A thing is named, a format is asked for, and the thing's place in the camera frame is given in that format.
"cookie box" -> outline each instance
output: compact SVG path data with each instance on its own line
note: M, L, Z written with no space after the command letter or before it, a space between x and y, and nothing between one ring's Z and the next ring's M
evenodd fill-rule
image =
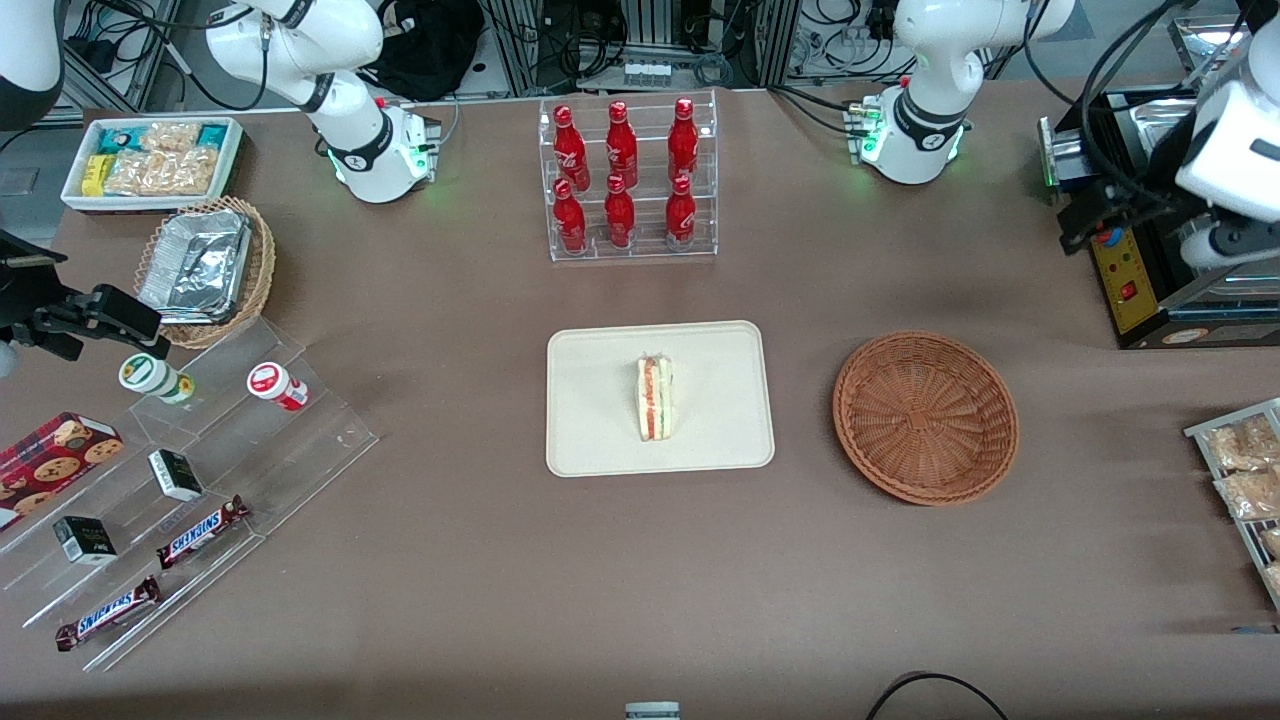
M63 413L0 451L0 530L123 448L115 428Z

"clear acrylic shelf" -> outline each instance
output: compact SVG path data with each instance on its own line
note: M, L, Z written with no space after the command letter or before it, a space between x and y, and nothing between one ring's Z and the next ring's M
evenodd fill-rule
M248 395L244 378L274 360L310 389L306 406L287 413ZM302 346L259 318L206 350L183 372L196 393L182 405L143 398L113 423L125 452L10 530L0 548L3 602L23 626L49 637L155 575L163 601L131 614L64 653L84 670L105 670L148 638L192 598L239 562L302 505L324 489L378 438L302 357ZM160 492L147 455L182 452L205 487L195 502ZM160 569L156 550L233 496L251 514L174 568ZM108 565L77 565L63 555L52 523L63 515L102 520L119 556Z
M694 124L698 126L698 170L690 190L698 204L694 215L694 240L689 250L676 252L667 247L667 199L671 196L671 178L667 176L667 133L675 119L676 99L694 101ZM640 183L631 188L636 206L636 233L631 247L618 250L608 241L604 218L604 199L608 195L605 178L609 163L604 138L609 132L609 102L623 100L627 115L635 128L640 154ZM573 110L573 124L586 142L586 167L591 172L591 186L577 193L586 214L586 252L570 255L559 241L552 206L556 197L552 183L559 177L556 164L556 124L552 110L568 105ZM639 94L561 97L543 100L539 106L538 149L541 161L543 204L547 206L547 237L552 260L630 260L671 259L716 255L719 250L718 215L718 158L716 95L710 91L682 94Z

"brown woven basket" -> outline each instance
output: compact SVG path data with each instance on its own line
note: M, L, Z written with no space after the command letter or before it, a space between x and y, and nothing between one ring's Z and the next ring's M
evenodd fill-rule
M271 237L271 228L266 227L262 215L238 197L219 197L212 202L201 202L191 208L183 208L178 213L211 213L214 210L236 210L248 215L253 223L253 236L250 238L250 255L244 261L244 279L241 283L239 309L230 322L221 325L161 325L160 334L169 338L174 345L191 350L204 350L229 334L241 323L251 320L262 313L266 305L266 296L271 291L271 273L275 272L275 238ZM142 251L142 261L137 272L133 273L133 293L142 290L142 281L151 268L151 255L156 249L156 240L160 237L160 228L151 233L151 241Z
M855 350L836 378L832 413L867 479L918 505L982 497L1018 452L1005 382L977 352L933 333L891 333Z

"coca-cola bottle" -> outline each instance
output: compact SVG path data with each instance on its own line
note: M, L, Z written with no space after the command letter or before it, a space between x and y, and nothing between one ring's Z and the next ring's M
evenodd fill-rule
M552 190L556 192L552 214L556 215L561 245L564 246L564 252L581 255L586 252L586 215L582 214L582 206L573 197L573 188L567 179L556 178Z
M627 104L609 102L609 135L604 138L609 152L609 172L618 173L627 187L640 182L640 158L636 149L636 131L627 120Z
M586 169L586 143L573 127L573 113L567 105L559 105L552 117L556 118L556 164L575 190L586 192L591 187L591 172Z
M636 205L627 193L620 173L609 174L609 196L604 199L604 217L609 220L609 242L618 250L631 247L636 229Z
M694 124L694 101L676 100L676 122L667 136L667 174L675 181L681 174L698 172L698 127Z
M667 247L676 252L689 250L694 243L694 213L698 204L689 195L689 176L677 176L671 182L671 197L667 199Z

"table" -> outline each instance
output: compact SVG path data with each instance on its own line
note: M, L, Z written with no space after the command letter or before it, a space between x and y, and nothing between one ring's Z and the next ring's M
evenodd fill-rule
M1036 119L1061 108L989 83L960 158L901 187L765 92L719 102L721 255L641 268L547 259L536 102L465 106L439 182L387 206L334 182L305 117L242 115L238 193L279 246L266 315L385 439L110 673L0 605L6 720L608 719L668 698L689 720L844 719L920 669L1014 717L1275 712L1275 642L1228 634L1274 611L1179 432L1276 395L1275 354L1114 348L1039 182ZM67 213L64 281L131 286L155 223ZM547 470L554 332L724 319L763 332L771 465ZM905 328L974 347L1018 402L1018 460L979 502L904 505L835 439L842 360ZM0 442L134 400L123 346L24 355ZM882 717L911 712L983 716L913 685Z

